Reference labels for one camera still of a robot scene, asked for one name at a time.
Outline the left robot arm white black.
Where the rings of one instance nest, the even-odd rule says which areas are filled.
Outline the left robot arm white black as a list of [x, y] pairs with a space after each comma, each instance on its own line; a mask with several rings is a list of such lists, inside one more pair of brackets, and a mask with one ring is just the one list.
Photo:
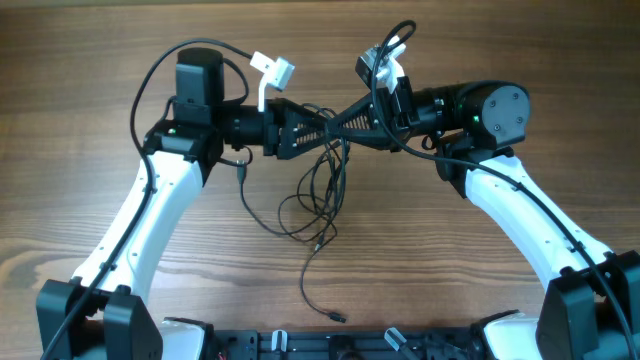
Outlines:
[[291, 159], [300, 138], [324, 143], [327, 120], [286, 99], [249, 106], [227, 99], [226, 44], [196, 38], [175, 45], [176, 92], [160, 120], [135, 137], [137, 179], [108, 231], [68, 281], [47, 281], [36, 301], [47, 359], [215, 359], [211, 324], [155, 322], [147, 300], [159, 260], [184, 211], [199, 196], [226, 146], [259, 145]]

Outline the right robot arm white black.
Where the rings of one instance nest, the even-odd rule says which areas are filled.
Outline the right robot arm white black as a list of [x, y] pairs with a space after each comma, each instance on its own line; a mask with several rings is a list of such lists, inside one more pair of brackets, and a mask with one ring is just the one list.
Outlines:
[[329, 133], [397, 151], [421, 137], [419, 155], [483, 210], [533, 268], [541, 312], [495, 315], [475, 332], [491, 359], [635, 359], [639, 255], [618, 254], [573, 222], [534, 182], [513, 145], [526, 135], [528, 92], [504, 81], [413, 91], [401, 78], [328, 123]]

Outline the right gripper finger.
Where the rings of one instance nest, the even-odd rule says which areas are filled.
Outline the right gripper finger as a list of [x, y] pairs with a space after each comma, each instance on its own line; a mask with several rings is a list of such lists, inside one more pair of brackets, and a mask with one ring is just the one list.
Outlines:
[[376, 150], [396, 151], [398, 149], [398, 145], [382, 128], [351, 129], [326, 127], [325, 132], [332, 139], [344, 139], [348, 142]]
[[330, 118], [326, 128], [328, 131], [375, 130], [371, 95], [365, 95], [344, 111]]

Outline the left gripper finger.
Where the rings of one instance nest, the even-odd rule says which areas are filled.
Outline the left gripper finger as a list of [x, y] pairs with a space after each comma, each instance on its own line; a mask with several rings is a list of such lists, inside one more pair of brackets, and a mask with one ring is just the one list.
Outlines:
[[278, 159], [293, 159], [306, 152], [309, 152], [326, 142], [326, 135], [322, 131], [303, 132], [283, 132], [280, 135], [277, 147]]
[[323, 132], [327, 122], [333, 118], [333, 110], [313, 103], [297, 104], [286, 101], [284, 118], [287, 128], [308, 128]]

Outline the black usb cable end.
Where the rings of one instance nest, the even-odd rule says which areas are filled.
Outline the black usb cable end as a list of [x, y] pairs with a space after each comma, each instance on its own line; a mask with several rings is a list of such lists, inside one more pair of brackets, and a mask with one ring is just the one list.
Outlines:
[[[319, 167], [327, 163], [329, 165], [329, 180], [325, 190], [325, 197], [321, 198], [315, 193], [315, 178]], [[346, 161], [341, 159], [335, 163], [332, 156], [321, 156], [316, 163], [306, 171], [298, 181], [296, 192], [285, 197], [276, 210], [279, 229], [275, 230], [263, 222], [248, 205], [244, 184], [248, 174], [248, 163], [235, 162], [237, 166], [237, 178], [240, 187], [240, 200], [245, 210], [257, 222], [257, 224], [272, 235], [288, 237], [299, 243], [314, 243], [309, 255], [306, 257], [299, 275], [298, 287], [304, 303], [313, 311], [338, 323], [345, 323], [347, 318], [338, 312], [325, 310], [315, 305], [305, 291], [305, 275], [312, 260], [327, 247], [338, 235], [335, 219], [339, 214], [346, 191]], [[306, 224], [296, 229], [289, 229], [282, 219], [282, 208], [289, 200], [296, 200], [305, 211], [312, 214], [313, 218]]]

